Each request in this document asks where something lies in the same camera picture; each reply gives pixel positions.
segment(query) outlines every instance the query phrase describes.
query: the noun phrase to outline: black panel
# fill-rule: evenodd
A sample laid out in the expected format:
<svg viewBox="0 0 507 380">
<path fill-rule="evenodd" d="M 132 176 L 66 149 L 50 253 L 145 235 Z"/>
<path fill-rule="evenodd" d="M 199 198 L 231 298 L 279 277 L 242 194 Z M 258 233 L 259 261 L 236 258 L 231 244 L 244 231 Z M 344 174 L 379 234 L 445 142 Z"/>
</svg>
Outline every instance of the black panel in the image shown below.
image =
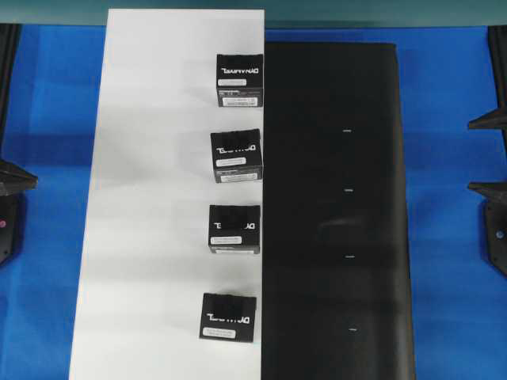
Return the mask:
<svg viewBox="0 0 507 380">
<path fill-rule="evenodd" d="M 262 380 L 414 378 L 395 46 L 265 49 Z"/>
<path fill-rule="evenodd" d="M 20 25 L 0 24 L 0 146 L 6 126 L 10 77 L 20 31 Z"/>
</svg>

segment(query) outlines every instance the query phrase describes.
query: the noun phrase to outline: white label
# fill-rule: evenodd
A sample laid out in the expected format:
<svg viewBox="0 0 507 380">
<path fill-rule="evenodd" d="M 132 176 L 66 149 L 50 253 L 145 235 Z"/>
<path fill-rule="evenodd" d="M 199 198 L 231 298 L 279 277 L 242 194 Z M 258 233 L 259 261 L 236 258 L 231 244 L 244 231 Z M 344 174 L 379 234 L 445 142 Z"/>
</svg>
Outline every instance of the white label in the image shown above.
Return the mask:
<svg viewBox="0 0 507 380">
<path fill-rule="evenodd" d="M 236 337 L 236 331 L 235 330 L 228 330 L 228 329 L 213 329 L 211 327 L 205 327 L 203 329 L 203 335 L 204 336 L 213 336 L 215 338 L 234 339 Z"/>
<path fill-rule="evenodd" d="M 220 179 L 222 182 L 253 181 L 257 179 L 257 173 L 233 174 L 231 176 L 221 176 Z"/>
<path fill-rule="evenodd" d="M 220 168 L 222 166 L 233 166 L 246 164 L 246 157 L 224 158 L 223 160 L 216 160 L 216 165 Z"/>
<path fill-rule="evenodd" d="M 246 86 L 246 79 L 219 79 L 219 86 Z"/>
<path fill-rule="evenodd" d="M 218 253 L 219 255 L 223 255 L 223 254 L 227 254 L 227 253 L 231 253 L 231 254 L 238 254 L 238 253 L 244 253 L 246 255 L 253 255 L 255 252 L 252 251 L 252 250 L 245 250 L 245 251 L 239 251 L 237 249 L 217 249 L 215 251 L 216 253 Z"/>
<path fill-rule="evenodd" d="M 224 107 L 257 107 L 256 97 L 224 97 Z"/>
<path fill-rule="evenodd" d="M 241 236 L 214 236 L 212 244 L 241 244 L 243 242 Z"/>
</svg>

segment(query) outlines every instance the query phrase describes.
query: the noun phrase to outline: black box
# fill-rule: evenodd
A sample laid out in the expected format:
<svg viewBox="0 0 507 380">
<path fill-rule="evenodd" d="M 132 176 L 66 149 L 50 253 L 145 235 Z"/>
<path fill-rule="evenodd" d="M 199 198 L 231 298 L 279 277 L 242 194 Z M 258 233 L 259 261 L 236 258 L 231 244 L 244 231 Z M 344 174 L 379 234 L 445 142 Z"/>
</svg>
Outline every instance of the black box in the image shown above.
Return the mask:
<svg viewBox="0 0 507 380">
<path fill-rule="evenodd" d="M 262 107 L 263 56 L 216 56 L 216 93 L 219 107 Z"/>
<path fill-rule="evenodd" d="M 204 293 L 199 338 L 253 342 L 255 297 Z"/>
<path fill-rule="evenodd" d="M 208 245 L 213 253 L 261 251 L 260 206 L 209 207 Z"/>
<path fill-rule="evenodd" d="M 212 133 L 211 137 L 217 184 L 262 178 L 261 132 L 258 129 Z"/>
</svg>

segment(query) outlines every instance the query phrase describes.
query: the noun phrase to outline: blue table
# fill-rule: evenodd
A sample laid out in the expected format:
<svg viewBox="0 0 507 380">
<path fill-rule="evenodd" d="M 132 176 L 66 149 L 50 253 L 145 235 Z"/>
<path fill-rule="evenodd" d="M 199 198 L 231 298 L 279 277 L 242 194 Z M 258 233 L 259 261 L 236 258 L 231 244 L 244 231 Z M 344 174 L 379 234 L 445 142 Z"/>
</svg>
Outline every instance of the blue table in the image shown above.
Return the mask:
<svg viewBox="0 0 507 380">
<path fill-rule="evenodd" d="M 25 26 L 3 157 L 39 176 L 24 244 L 0 267 L 0 379 L 66 379 L 78 286 L 102 27 Z M 268 30 L 268 40 L 398 45 L 419 380 L 504 379 L 507 279 L 485 262 L 474 181 L 502 181 L 486 28 Z"/>
</svg>

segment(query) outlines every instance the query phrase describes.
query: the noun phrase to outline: white board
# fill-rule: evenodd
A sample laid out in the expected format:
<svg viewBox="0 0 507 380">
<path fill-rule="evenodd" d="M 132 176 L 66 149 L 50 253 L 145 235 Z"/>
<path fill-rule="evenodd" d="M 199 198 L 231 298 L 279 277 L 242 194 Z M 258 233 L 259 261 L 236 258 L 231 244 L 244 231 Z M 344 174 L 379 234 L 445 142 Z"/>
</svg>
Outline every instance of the white board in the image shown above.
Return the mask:
<svg viewBox="0 0 507 380">
<path fill-rule="evenodd" d="M 210 204 L 262 201 L 214 182 L 210 133 L 263 111 L 218 107 L 217 53 L 264 53 L 264 11 L 109 11 L 71 379 L 261 378 L 261 256 L 207 243 Z M 205 292 L 257 297 L 254 343 L 199 339 Z"/>
</svg>

